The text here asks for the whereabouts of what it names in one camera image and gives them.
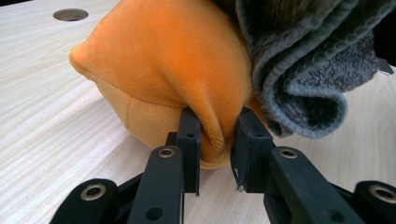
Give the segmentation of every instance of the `light wood surface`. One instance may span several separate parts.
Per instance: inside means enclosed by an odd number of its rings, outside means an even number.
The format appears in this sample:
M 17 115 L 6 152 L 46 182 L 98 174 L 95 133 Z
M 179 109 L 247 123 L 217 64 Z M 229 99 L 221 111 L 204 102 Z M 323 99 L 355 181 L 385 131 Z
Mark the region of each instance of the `light wood surface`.
M 48 223 L 65 196 L 91 178 L 118 185 L 144 171 L 149 148 L 130 135 L 94 84 L 67 59 L 117 4 L 35 0 L 0 7 L 0 222 Z M 64 8 L 89 12 L 57 21 Z M 275 139 L 296 147 L 336 185 L 396 186 L 396 76 L 377 74 L 349 92 L 343 126 L 322 139 Z M 186 223 L 269 223 L 262 195 L 239 193 L 230 167 L 202 171 L 187 194 Z

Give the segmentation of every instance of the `metal screw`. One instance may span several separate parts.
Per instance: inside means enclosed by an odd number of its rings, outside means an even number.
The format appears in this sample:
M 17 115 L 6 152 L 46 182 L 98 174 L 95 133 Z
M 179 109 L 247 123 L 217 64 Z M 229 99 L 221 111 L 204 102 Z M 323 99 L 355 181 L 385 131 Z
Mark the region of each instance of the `metal screw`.
M 372 193 L 377 199 L 386 203 L 396 203 L 396 192 L 393 192 L 390 189 L 373 185 L 370 187 L 370 193 Z
M 89 185 L 85 188 L 79 195 L 84 201 L 93 201 L 102 197 L 106 192 L 106 186 L 99 183 L 94 185 Z
M 288 159 L 296 159 L 298 157 L 297 153 L 289 149 L 282 149 L 280 150 L 279 153 L 281 156 L 286 157 Z
M 170 158 L 175 155 L 175 151 L 172 148 L 164 148 L 158 152 L 161 158 Z

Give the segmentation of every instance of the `knit fabric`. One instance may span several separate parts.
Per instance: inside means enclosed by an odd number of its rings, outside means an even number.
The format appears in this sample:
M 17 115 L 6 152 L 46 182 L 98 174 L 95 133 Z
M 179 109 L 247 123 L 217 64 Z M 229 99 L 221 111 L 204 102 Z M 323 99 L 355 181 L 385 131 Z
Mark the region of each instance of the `knit fabric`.
M 288 4 L 236 1 L 254 62 L 254 91 L 275 134 L 322 137 L 346 117 L 343 91 L 376 72 L 371 30 L 396 1 L 296 1 L 281 14 Z

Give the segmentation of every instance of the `hole in table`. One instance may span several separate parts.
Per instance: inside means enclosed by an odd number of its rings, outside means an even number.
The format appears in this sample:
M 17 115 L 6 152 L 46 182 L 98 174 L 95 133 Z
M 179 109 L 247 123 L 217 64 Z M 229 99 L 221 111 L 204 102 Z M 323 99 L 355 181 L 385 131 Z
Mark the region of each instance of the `hole in table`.
M 81 21 L 88 17 L 88 12 L 78 8 L 67 8 L 53 13 L 58 21 Z

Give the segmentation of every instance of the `gray towel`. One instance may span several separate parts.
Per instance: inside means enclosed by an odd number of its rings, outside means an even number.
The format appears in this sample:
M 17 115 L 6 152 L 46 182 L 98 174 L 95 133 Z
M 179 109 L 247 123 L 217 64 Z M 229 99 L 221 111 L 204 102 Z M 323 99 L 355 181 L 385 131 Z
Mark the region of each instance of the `gray towel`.
M 343 92 L 373 77 L 371 30 L 395 6 L 396 0 L 236 0 L 254 91 L 275 134 L 322 137 L 342 124 Z

